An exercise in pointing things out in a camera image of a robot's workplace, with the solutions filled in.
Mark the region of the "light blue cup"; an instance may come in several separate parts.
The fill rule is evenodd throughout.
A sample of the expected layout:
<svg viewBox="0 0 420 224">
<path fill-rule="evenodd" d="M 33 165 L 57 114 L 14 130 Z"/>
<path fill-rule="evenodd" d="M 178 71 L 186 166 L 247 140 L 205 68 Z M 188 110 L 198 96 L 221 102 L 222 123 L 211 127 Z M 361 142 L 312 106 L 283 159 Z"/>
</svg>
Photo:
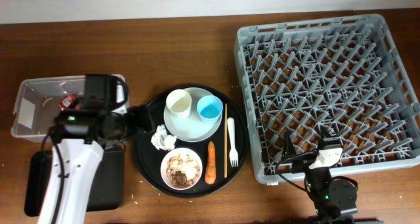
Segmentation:
<svg viewBox="0 0 420 224">
<path fill-rule="evenodd" d="M 198 101 L 197 111 L 203 123 L 214 124 L 222 114 L 223 104 L 218 97 L 207 95 Z"/>
</svg>

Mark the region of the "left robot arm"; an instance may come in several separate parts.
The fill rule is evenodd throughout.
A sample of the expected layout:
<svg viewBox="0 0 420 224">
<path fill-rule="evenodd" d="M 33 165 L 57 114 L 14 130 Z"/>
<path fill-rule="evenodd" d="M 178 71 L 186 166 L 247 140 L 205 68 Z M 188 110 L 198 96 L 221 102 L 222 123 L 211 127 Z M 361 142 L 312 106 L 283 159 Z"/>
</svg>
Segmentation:
<svg viewBox="0 0 420 224">
<path fill-rule="evenodd" d="M 39 223 L 83 223 L 96 171 L 104 150 L 155 129 L 145 105 L 126 113 L 65 109 L 47 134 L 52 148 L 49 183 Z"/>
</svg>

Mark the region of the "red snack wrapper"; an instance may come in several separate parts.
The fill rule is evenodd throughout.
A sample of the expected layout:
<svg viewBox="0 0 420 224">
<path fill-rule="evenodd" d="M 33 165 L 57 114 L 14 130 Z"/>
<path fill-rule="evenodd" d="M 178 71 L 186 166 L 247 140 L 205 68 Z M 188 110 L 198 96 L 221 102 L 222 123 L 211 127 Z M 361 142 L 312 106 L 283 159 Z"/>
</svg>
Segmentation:
<svg viewBox="0 0 420 224">
<path fill-rule="evenodd" d="M 73 94 L 69 94 L 64 97 L 64 99 L 60 102 L 59 107 L 61 110 L 64 109 L 79 109 L 79 99 L 75 97 Z"/>
</svg>

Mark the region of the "white tissue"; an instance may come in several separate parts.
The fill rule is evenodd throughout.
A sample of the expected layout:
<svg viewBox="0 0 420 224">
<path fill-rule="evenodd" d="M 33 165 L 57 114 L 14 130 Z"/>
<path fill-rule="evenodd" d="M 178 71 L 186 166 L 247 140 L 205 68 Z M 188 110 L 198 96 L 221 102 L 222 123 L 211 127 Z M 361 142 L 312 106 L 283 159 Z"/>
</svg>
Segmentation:
<svg viewBox="0 0 420 224">
<path fill-rule="evenodd" d="M 156 128 L 156 132 L 152 135 L 151 143 L 157 150 L 171 151 L 175 149 L 175 142 L 177 137 L 167 133 L 164 124 Z"/>
</svg>

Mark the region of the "cream paper cup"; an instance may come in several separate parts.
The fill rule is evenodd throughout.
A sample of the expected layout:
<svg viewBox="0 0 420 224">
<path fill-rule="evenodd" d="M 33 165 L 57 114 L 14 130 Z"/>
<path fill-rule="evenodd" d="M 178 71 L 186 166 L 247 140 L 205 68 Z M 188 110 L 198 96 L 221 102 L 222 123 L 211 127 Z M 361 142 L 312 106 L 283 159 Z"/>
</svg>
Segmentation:
<svg viewBox="0 0 420 224">
<path fill-rule="evenodd" d="M 191 113 L 192 97 L 184 89 L 175 89 L 168 94 L 166 107 L 174 117 L 186 119 Z"/>
</svg>

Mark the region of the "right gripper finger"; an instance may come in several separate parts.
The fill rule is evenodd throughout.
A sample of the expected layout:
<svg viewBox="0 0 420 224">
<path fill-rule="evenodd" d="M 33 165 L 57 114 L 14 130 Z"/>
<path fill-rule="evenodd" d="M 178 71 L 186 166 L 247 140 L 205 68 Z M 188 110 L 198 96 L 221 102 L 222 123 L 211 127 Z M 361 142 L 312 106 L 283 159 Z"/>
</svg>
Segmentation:
<svg viewBox="0 0 420 224">
<path fill-rule="evenodd" d="M 286 163 L 293 157 L 297 155 L 294 145 L 292 143 L 290 132 L 286 131 L 284 133 L 284 143 L 283 143 L 283 152 L 282 152 L 282 162 Z"/>
<path fill-rule="evenodd" d="M 324 127 L 323 125 L 320 126 L 320 135 L 322 139 L 333 138 L 334 135 L 328 131 L 328 127 Z"/>
</svg>

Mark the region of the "orange carrot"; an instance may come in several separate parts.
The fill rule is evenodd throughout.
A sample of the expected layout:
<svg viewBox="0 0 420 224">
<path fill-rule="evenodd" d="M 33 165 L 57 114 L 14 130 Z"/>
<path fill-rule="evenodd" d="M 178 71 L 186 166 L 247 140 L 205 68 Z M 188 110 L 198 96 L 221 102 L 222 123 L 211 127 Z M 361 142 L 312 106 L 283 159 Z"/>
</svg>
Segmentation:
<svg viewBox="0 0 420 224">
<path fill-rule="evenodd" d="M 213 141 L 210 141 L 207 147 L 207 166 L 205 171 L 205 182 L 208 185 L 215 183 L 217 178 L 217 168 L 216 168 L 216 150 L 215 144 Z"/>
</svg>

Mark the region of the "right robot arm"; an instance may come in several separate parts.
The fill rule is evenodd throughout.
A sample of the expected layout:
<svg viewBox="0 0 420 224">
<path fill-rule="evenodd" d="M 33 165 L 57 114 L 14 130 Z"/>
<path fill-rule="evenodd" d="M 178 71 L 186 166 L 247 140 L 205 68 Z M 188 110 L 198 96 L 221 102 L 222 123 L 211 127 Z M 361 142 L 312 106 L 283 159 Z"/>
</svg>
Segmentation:
<svg viewBox="0 0 420 224">
<path fill-rule="evenodd" d="M 354 223 L 358 183 L 348 177 L 333 177 L 330 172 L 330 167 L 341 158 L 341 139 L 322 128 L 318 147 L 297 154 L 290 135 L 289 132 L 284 134 L 280 163 L 291 164 L 292 173 L 304 173 L 304 186 L 300 189 L 307 193 L 316 210 L 316 215 L 308 217 L 304 222 Z"/>
</svg>

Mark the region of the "pink bowl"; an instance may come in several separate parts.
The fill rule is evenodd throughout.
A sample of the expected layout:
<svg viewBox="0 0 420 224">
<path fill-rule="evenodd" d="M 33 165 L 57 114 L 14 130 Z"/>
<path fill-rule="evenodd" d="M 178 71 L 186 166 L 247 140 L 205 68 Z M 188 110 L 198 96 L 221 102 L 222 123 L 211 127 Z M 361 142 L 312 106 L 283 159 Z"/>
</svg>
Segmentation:
<svg viewBox="0 0 420 224">
<path fill-rule="evenodd" d="M 167 161 L 170 159 L 170 157 L 176 156 L 177 154 L 187 154 L 187 155 L 190 155 L 191 157 L 194 157 L 199 162 L 199 164 L 200 164 L 200 167 L 201 167 L 201 175 L 203 173 L 203 165 L 202 165 L 201 158 L 198 156 L 198 154 L 196 152 L 194 152 L 193 150 L 189 149 L 189 148 L 176 148 L 176 149 L 168 152 L 165 155 L 165 157 L 161 161 L 161 168 L 160 168 L 161 177 L 162 177 L 163 181 L 165 182 L 165 184 L 167 186 L 169 186 L 170 188 L 172 188 L 174 190 L 186 190 L 186 189 L 189 189 L 189 188 L 193 187 L 198 181 L 194 185 L 192 185 L 191 187 L 179 188 L 179 187 L 174 186 L 170 182 L 170 180 L 169 180 L 169 178 L 168 178 L 168 176 L 166 174 Z"/>
</svg>

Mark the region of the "food scraps with rice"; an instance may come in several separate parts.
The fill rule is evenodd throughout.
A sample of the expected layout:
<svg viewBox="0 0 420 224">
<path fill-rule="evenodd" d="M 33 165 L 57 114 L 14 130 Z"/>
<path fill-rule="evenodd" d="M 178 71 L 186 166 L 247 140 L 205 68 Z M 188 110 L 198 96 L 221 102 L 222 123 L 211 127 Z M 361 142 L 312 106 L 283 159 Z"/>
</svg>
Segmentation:
<svg viewBox="0 0 420 224">
<path fill-rule="evenodd" d="M 190 155 L 177 154 L 167 161 L 166 174 L 174 186 L 191 187 L 200 178 L 200 163 Z"/>
</svg>

